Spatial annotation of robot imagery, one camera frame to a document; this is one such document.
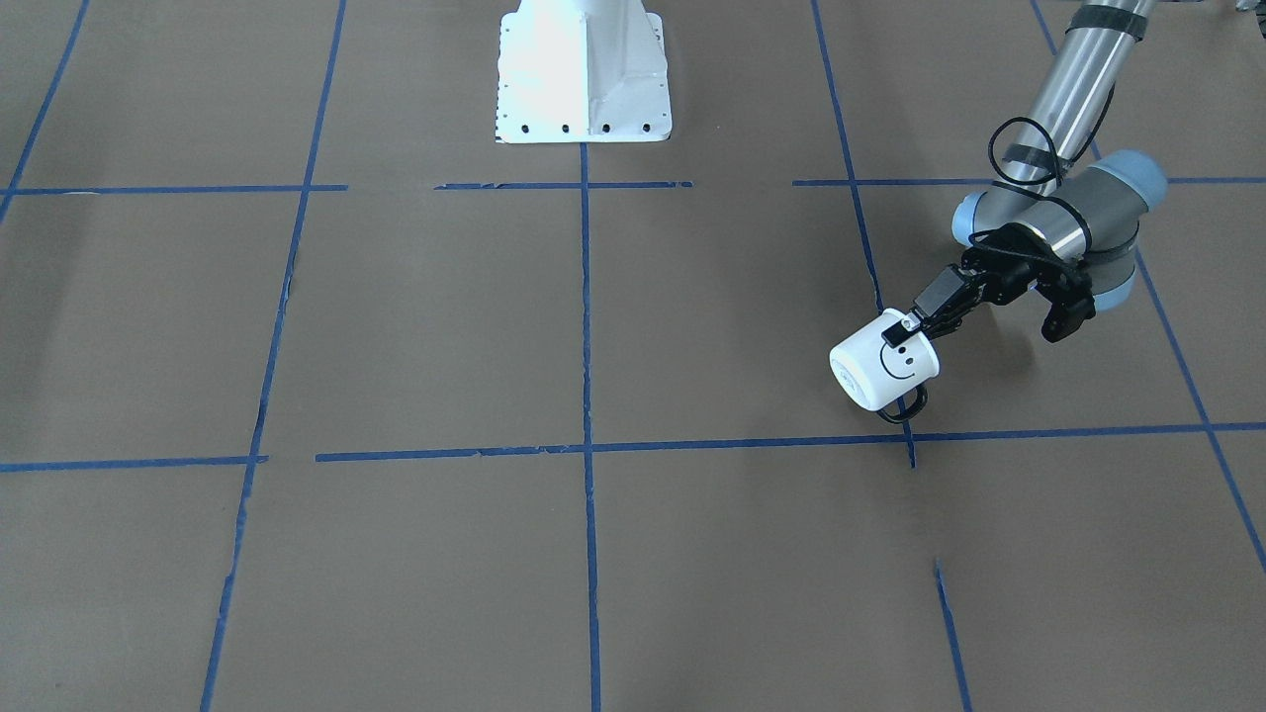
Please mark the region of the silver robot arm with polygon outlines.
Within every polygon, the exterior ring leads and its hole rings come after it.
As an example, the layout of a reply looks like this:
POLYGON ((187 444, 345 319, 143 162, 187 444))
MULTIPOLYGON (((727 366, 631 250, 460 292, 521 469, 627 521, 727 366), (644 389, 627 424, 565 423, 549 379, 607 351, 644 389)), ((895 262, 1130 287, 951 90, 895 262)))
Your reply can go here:
POLYGON ((1082 157, 1155 6, 1080 4, 1031 111, 999 128, 1014 141, 989 157, 993 185, 955 209, 952 234, 963 255, 909 314, 882 328, 882 343, 904 351, 918 337, 958 329, 980 304, 1006 307, 1031 290, 1050 303, 1041 337, 1057 342, 1127 296, 1139 220, 1163 200, 1169 181, 1138 149, 1090 165, 1082 157))

